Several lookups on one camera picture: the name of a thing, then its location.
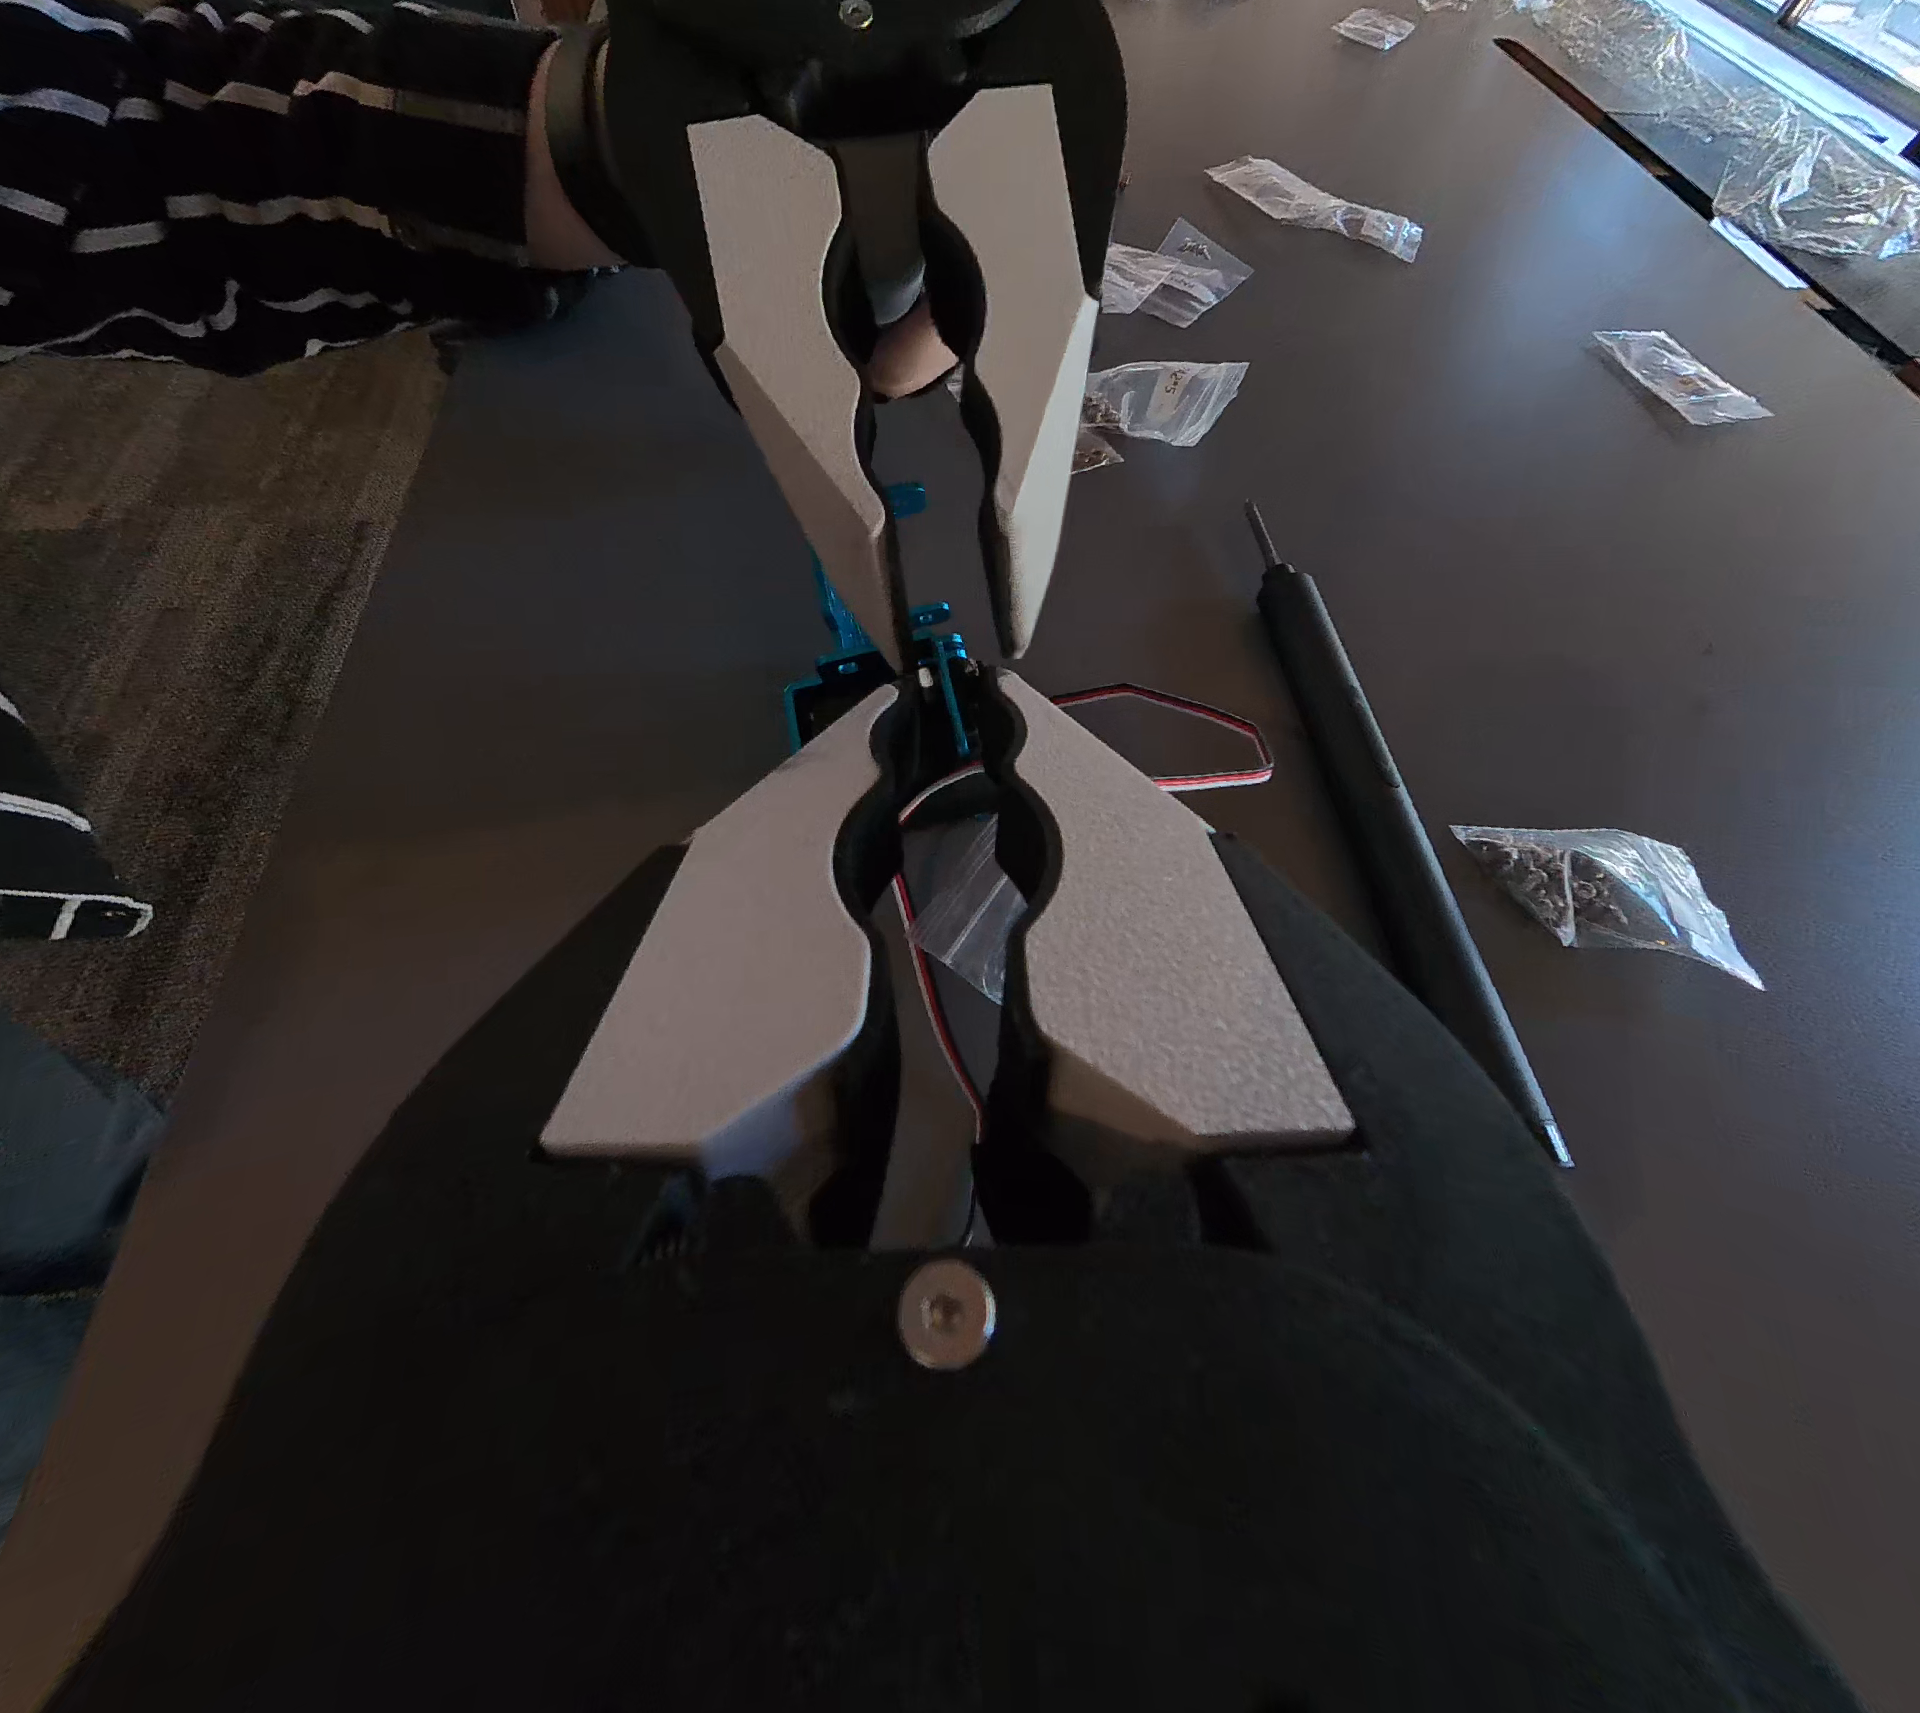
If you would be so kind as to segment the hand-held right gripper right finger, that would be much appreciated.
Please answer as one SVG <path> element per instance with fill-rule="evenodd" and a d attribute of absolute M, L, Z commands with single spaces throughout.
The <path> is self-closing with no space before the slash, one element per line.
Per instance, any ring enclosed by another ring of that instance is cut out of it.
<path fill-rule="evenodd" d="M 1019 676 L 980 707 L 1006 941 L 989 1135 L 1083 1166 L 1355 1128 L 1210 827 Z"/>

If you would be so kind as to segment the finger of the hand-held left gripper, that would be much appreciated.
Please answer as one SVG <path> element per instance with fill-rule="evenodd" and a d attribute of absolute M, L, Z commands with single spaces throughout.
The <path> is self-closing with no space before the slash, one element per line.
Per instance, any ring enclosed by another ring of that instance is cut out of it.
<path fill-rule="evenodd" d="M 1027 654 L 1071 482 L 1097 302 L 1077 245 L 1051 89 L 987 85 L 924 143 L 918 219 L 948 253 L 961 415 L 980 454 L 980 552 L 1000 653 Z"/>
<path fill-rule="evenodd" d="M 685 130 L 735 407 L 829 583 L 891 671 L 909 659 L 893 519 L 860 437 L 862 376 L 826 305 L 843 199 L 828 152 L 766 116 Z"/>

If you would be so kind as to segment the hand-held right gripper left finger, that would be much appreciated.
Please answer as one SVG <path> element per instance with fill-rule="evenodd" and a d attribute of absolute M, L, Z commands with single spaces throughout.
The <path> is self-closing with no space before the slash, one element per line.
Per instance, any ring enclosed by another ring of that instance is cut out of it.
<path fill-rule="evenodd" d="M 540 1130 L 553 1159 L 884 1166 L 899 1105 L 885 949 L 914 709 L 858 700 L 700 827 Z"/>

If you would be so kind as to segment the blue bracket servo assembly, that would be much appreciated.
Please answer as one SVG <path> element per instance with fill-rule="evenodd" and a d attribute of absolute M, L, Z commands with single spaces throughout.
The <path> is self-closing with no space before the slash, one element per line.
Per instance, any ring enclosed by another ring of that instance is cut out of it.
<path fill-rule="evenodd" d="M 904 671 L 854 618 L 819 562 L 812 567 L 832 649 L 813 676 L 782 691 L 788 760 L 727 813 L 738 829 L 771 834 L 779 851 L 812 851 L 826 869 L 838 851 L 877 856 L 870 789 L 891 786 L 891 811 L 909 827 L 922 792 L 970 777 L 982 757 L 982 680 L 948 607 L 906 615 Z"/>

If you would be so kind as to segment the person's left forearm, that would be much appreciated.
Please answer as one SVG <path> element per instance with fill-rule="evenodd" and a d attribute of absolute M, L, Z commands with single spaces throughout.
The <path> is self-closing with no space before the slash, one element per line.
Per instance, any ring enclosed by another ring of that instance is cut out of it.
<path fill-rule="evenodd" d="M 2 0 L 2 356 L 256 373 L 553 314 L 543 26 L 401 1 Z"/>

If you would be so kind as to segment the dark brown desk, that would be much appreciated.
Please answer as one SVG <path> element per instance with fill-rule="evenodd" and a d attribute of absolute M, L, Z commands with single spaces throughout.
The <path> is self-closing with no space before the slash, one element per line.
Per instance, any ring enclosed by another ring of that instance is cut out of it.
<path fill-rule="evenodd" d="M 1443 851 L 1691 1444 L 1873 1708 L 1916 1708 L 1916 395 L 1548 93 L 1473 14 L 1103 0 L 1116 232 L 1254 276 L 1190 449 L 1077 479 L 1021 675 L 1261 720 L 1202 798 L 1355 932 L 1252 602 L 1258 500 Z M 1277 221 L 1273 160 L 1417 219 L 1414 262 Z M 1771 415 L 1689 425 L 1596 329 Z M 327 1197 L 439 1054 L 626 873 L 786 751 L 803 543 L 663 281 L 477 347 L 444 398 L 3 1548 L 3 1708 L 135 1574 Z M 1452 827 L 1679 846 L 1763 989 L 1564 949 Z"/>

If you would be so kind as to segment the person's left hand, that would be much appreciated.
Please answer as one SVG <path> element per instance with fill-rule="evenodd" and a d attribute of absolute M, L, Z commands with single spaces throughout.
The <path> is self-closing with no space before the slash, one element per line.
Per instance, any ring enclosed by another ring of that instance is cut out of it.
<path fill-rule="evenodd" d="M 873 398 L 891 401 L 945 382 L 955 363 L 958 356 L 937 329 L 929 297 L 922 294 L 875 331 L 864 373 Z"/>

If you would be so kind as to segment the clear bag with handwritten mark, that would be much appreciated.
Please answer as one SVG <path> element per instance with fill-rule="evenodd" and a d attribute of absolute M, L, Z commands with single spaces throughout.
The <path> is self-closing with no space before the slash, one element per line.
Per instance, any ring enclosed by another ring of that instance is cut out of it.
<path fill-rule="evenodd" d="M 1086 376 L 1079 425 L 1172 448 L 1196 445 L 1235 400 L 1245 359 L 1130 359 Z"/>

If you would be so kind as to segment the clear bag with white label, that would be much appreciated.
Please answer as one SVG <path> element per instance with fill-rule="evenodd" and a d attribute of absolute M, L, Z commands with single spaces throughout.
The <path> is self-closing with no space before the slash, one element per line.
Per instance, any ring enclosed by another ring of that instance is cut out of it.
<path fill-rule="evenodd" d="M 953 874 L 922 908 L 909 932 L 926 957 L 944 965 L 991 1004 L 1004 999 L 1011 932 L 1027 904 L 987 853 L 965 874 Z"/>

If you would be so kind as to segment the black electric screwdriver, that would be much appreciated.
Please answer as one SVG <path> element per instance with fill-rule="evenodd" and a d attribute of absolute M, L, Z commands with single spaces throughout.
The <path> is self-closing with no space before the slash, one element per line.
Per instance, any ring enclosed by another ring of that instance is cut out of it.
<path fill-rule="evenodd" d="M 1256 500 L 1243 503 L 1243 514 L 1261 556 L 1260 622 L 1324 775 L 1392 969 L 1491 1076 L 1554 1163 L 1571 1170 L 1568 1140 L 1484 967 L 1332 612 L 1315 580 L 1280 558 Z"/>

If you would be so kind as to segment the long crumpled clear bag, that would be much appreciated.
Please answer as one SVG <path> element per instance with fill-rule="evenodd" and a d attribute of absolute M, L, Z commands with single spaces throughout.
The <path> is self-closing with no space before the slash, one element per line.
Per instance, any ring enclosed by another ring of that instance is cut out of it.
<path fill-rule="evenodd" d="M 1267 157 L 1213 163 L 1206 175 L 1277 221 L 1359 239 L 1394 259 L 1416 262 L 1426 235 L 1417 219 L 1320 190 Z"/>

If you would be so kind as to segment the clear bag of many screws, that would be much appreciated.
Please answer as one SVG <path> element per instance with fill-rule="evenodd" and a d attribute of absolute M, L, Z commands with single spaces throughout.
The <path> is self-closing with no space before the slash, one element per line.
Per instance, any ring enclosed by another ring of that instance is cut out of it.
<path fill-rule="evenodd" d="M 1485 877 L 1564 949 L 1647 951 L 1763 989 L 1675 844 L 1624 830 L 1456 824 Z"/>

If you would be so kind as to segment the person's legs blue jeans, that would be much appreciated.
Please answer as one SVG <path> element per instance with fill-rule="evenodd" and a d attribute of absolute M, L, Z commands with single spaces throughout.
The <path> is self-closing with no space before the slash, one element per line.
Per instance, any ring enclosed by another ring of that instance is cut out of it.
<path fill-rule="evenodd" d="M 41 1457 L 164 1133 L 129 1080 L 2 1019 L 2 1522 Z"/>

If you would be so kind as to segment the person's torso striped shirt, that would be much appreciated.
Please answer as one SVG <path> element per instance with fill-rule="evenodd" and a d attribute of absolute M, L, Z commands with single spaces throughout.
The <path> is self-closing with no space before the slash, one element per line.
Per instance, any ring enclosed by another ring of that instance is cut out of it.
<path fill-rule="evenodd" d="M 2 937 L 120 939 L 154 906 L 124 890 L 33 730 L 2 698 Z"/>

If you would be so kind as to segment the crumpled clear plastic wrap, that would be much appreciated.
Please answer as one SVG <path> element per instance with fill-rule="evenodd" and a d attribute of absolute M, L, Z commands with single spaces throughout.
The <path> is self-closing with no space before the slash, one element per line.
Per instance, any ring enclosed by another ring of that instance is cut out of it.
<path fill-rule="evenodd" d="M 1711 209 L 1763 244 L 1894 259 L 1917 250 L 1916 175 L 1771 82 L 1711 71 L 1688 26 L 1654 0 L 1417 0 L 1491 4 L 1538 27 L 1642 113 L 1722 150 Z"/>

